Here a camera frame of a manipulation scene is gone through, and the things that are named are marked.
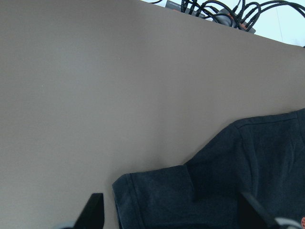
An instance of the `t-shirt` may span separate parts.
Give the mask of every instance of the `t-shirt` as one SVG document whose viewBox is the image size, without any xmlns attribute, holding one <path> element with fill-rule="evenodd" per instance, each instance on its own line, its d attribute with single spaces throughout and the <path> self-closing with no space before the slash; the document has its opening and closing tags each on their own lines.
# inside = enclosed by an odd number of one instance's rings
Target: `t-shirt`
<svg viewBox="0 0 305 229">
<path fill-rule="evenodd" d="M 184 165 L 121 176 L 121 229 L 235 229 L 237 192 L 273 216 L 305 214 L 305 109 L 241 119 Z"/>
</svg>

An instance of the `cable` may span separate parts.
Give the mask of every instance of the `cable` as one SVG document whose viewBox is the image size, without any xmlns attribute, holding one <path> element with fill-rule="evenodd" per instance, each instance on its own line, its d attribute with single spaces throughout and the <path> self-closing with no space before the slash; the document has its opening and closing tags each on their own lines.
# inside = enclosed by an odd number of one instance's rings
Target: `cable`
<svg viewBox="0 0 305 229">
<path fill-rule="evenodd" d="M 157 4 L 159 2 L 162 2 L 163 0 L 155 1 L 155 2 L 150 2 L 150 4 Z"/>
<path fill-rule="evenodd" d="M 241 9 L 239 12 L 236 12 L 240 3 Z M 227 5 L 223 4 L 220 1 L 217 0 L 207 0 L 206 2 L 202 3 L 199 5 L 197 3 L 197 0 L 182 0 L 181 1 L 181 12 L 185 13 L 186 9 L 188 8 L 188 5 L 191 4 L 189 14 L 192 14 L 195 10 L 195 7 L 198 8 L 196 17 L 199 17 L 201 12 L 203 12 L 204 16 L 203 19 L 208 19 L 212 18 L 216 23 L 223 23 L 223 21 L 218 19 L 218 16 L 225 16 L 230 19 L 230 27 L 238 28 L 240 30 L 245 30 L 245 31 L 250 31 L 254 24 L 257 22 L 259 19 L 260 15 L 264 12 L 266 12 L 269 9 L 272 9 L 274 7 L 278 6 L 290 6 L 293 9 L 295 9 L 297 12 L 299 12 L 304 18 L 305 18 L 305 7 L 293 3 L 293 2 L 288 2 L 285 0 L 272 0 L 272 1 L 267 1 L 265 3 L 259 4 L 258 2 L 250 2 L 248 4 L 245 3 L 245 0 L 239 0 L 237 5 L 231 10 Z M 211 6 L 211 4 L 214 5 L 219 5 L 223 7 L 225 10 L 227 10 L 228 14 L 221 13 L 219 10 Z M 249 9 L 250 7 L 253 7 L 245 16 L 244 12 Z M 210 8 L 213 10 L 214 13 L 210 12 L 207 8 Z"/>
</svg>

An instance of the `dark navy shirt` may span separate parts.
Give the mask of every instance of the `dark navy shirt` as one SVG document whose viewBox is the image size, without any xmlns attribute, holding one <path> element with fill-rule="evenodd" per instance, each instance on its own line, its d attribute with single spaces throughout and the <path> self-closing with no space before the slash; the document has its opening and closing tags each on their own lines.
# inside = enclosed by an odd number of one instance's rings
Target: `dark navy shirt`
<svg viewBox="0 0 305 229">
<path fill-rule="evenodd" d="M 305 215 L 305 109 L 238 120 L 181 166 L 121 176 L 121 229 L 234 229 L 238 191 L 275 217 Z"/>
</svg>

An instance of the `beige tabletop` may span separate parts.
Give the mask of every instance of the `beige tabletop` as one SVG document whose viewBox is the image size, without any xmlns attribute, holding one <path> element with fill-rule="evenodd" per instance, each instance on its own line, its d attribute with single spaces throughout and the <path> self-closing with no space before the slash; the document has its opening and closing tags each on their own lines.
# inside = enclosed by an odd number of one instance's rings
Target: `beige tabletop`
<svg viewBox="0 0 305 229">
<path fill-rule="evenodd" d="M 305 107 L 305 49 L 139 0 L 0 3 L 0 228 L 75 220 L 244 117 Z"/>
</svg>

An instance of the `cable bundle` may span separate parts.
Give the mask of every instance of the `cable bundle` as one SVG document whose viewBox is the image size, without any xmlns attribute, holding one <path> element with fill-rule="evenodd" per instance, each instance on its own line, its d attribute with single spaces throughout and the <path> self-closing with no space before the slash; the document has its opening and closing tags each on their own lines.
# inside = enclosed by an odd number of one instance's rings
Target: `cable bundle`
<svg viewBox="0 0 305 229">
<path fill-rule="evenodd" d="M 189 11 L 189 14 L 192 14 L 195 7 L 197 7 L 198 9 L 196 10 L 196 12 L 197 12 L 196 17 L 198 17 L 200 15 L 200 13 L 202 12 L 205 15 L 207 15 L 206 17 L 204 17 L 204 19 L 212 18 L 215 22 L 222 24 L 221 21 L 219 20 L 219 16 L 225 16 L 231 22 L 230 23 L 231 27 L 238 28 L 240 30 L 245 30 L 245 31 L 251 30 L 251 28 L 257 22 L 261 13 L 263 13 L 273 7 L 277 7 L 277 6 L 291 6 L 305 18 L 305 7 L 300 4 L 297 4 L 297 3 L 287 2 L 284 0 L 274 0 L 274 1 L 268 1 L 268 2 L 265 2 L 262 4 L 259 4 L 257 2 L 250 2 L 250 3 L 246 4 L 245 0 L 243 0 L 241 10 L 237 13 L 236 11 L 237 11 L 237 8 L 238 8 L 240 2 L 241 2 L 241 0 L 239 0 L 238 4 L 232 10 L 228 6 L 223 4 L 222 2 L 216 1 L 216 0 L 208 0 L 208 1 L 204 2 L 202 5 L 199 5 L 197 3 L 197 0 L 182 0 L 181 12 L 184 13 L 185 10 L 187 9 L 188 5 L 191 4 L 191 10 Z M 216 7 L 211 6 L 211 4 L 217 4 L 221 7 L 223 7 L 228 13 L 220 13 L 220 11 Z M 251 7 L 252 7 L 252 9 L 244 16 L 244 12 L 246 10 L 249 10 Z"/>
</svg>

